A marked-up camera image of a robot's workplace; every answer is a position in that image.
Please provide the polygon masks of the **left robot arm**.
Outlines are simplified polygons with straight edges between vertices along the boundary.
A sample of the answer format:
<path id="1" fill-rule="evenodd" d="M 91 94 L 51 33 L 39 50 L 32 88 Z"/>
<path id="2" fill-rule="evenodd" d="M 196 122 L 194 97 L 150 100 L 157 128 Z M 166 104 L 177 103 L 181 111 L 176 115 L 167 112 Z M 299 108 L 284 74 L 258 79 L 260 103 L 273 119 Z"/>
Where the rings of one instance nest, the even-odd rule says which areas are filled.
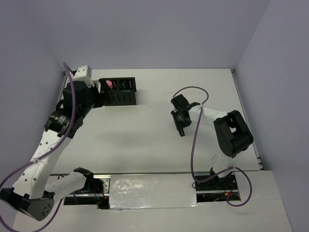
<path id="1" fill-rule="evenodd" d="M 63 89 L 62 99 L 57 103 L 44 126 L 42 139 L 32 156 L 30 165 L 10 188 L 2 188 L 0 199 L 17 211 L 37 220 L 44 220 L 55 203 L 67 195 L 82 191 L 91 192 L 101 183 L 94 174 L 84 168 L 76 168 L 64 178 L 48 184 L 47 180 L 59 157 L 72 141 L 90 110 L 111 104 L 115 91 L 111 81 L 75 80 Z"/>

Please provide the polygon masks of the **pink cap glue tube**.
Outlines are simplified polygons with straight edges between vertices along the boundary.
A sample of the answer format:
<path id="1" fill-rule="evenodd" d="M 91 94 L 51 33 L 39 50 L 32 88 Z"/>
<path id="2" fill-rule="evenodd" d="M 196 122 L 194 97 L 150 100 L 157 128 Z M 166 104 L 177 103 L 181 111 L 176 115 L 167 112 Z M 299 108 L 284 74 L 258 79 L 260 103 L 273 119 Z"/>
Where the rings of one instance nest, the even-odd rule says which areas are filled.
<path id="1" fill-rule="evenodd" d="M 106 80 L 106 84 L 109 86 L 110 89 L 113 89 L 113 83 L 110 80 Z"/>

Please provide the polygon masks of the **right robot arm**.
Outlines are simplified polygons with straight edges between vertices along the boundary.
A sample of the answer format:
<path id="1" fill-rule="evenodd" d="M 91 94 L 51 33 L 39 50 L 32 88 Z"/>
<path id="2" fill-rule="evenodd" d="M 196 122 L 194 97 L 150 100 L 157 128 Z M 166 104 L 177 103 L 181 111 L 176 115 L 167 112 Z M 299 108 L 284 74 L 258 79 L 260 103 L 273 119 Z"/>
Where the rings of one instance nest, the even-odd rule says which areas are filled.
<path id="1" fill-rule="evenodd" d="M 227 183 L 226 177 L 236 169 L 233 159 L 253 143 L 253 135 L 242 114 L 237 110 L 222 112 L 204 107 L 198 102 L 189 103 L 182 94 L 173 97 L 171 104 L 174 107 L 171 115 L 181 137 L 185 136 L 184 128 L 189 127 L 192 122 L 197 123 L 190 158 L 193 179 L 197 183 L 210 181 L 213 188 L 221 189 Z M 201 124 L 215 131 L 220 148 L 217 161 L 210 169 L 210 177 L 204 180 L 198 180 L 194 173 L 194 152 Z"/>

